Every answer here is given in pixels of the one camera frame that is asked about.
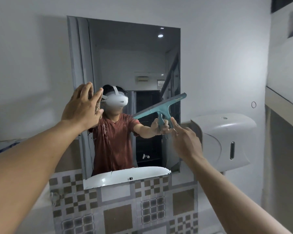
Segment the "black hair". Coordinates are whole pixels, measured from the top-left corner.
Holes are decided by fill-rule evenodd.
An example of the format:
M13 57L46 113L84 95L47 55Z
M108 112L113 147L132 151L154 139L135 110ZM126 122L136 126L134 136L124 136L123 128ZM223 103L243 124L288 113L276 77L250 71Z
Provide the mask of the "black hair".
M102 88L103 88L103 95L106 95L109 92L114 92L114 88L111 85L105 85ZM122 87L116 86L116 88L118 92L123 92L126 95L126 91Z

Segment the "white dispenser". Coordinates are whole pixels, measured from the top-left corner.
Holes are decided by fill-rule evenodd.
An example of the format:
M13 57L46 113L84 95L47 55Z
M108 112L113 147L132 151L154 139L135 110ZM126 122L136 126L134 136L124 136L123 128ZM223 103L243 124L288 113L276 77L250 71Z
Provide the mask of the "white dispenser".
M202 142L204 157L218 171L228 171L248 165L256 140L256 123L236 114L215 114L191 119L191 129Z

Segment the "teal squeegee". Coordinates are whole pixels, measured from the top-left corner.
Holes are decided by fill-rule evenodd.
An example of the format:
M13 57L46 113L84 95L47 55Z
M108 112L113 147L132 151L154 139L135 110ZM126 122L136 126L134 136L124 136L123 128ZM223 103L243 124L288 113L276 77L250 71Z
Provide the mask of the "teal squeegee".
M172 122L170 121L169 106L186 98L186 96L187 96L187 94L183 93L183 94L178 94L178 95L171 97L169 99L163 100L160 103L157 103L153 106L148 107L145 110L142 110L142 111L134 114L133 118L139 119L141 117L145 117L145 116L150 115L154 112L157 112L159 127L162 128L164 125L164 120L163 120L163 115L164 115L165 119L168 120L169 127L172 128L173 126L172 126Z

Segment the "forearm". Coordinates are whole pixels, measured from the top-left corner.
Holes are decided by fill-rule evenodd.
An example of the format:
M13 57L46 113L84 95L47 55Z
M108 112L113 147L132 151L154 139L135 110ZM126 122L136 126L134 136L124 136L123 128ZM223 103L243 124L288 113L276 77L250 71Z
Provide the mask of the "forearm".
M156 136L156 132L148 126L142 126L138 133L142 138L148 139Z
M199 156L189 156L185 162L199 181L228 234L290 233L214 169L206 159Z
M0 233L14 233L31 210L61 156L77 137L74 127L60 122L0 154Z

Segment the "white vr headset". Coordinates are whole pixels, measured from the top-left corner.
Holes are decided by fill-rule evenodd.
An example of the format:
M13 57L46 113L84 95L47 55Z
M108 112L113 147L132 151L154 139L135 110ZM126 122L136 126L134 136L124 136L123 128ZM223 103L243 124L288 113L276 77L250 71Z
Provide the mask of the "white vr headset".
M124 107L128 104L128 98L123 92L118 92L117 88L113 86L114 92L108 92L102 95L101 102L106 102L110 107Z

